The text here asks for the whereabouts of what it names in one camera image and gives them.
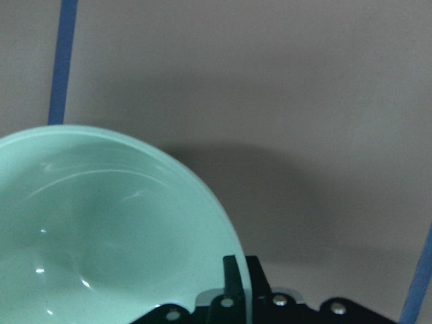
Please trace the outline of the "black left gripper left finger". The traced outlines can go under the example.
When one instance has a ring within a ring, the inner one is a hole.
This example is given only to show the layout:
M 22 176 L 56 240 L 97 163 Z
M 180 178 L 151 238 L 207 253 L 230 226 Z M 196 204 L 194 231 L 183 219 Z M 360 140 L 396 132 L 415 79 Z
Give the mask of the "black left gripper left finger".
M 224 287 L 196 297 L 192 312 L 179 304 L 162 304 L 134 320 L 135 323 L 247 323 L 248 302 L 234 255 L 223 257 Z

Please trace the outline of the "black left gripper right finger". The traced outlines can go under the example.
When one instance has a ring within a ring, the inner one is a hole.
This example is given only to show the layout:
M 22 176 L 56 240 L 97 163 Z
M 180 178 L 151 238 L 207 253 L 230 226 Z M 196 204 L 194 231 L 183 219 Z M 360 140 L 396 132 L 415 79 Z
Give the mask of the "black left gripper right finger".
M 393 323 L 346 298 L 330 298 L 313 309 L 293 290 L 272 290 L 257 256 L 247 256 L 253 323 Z

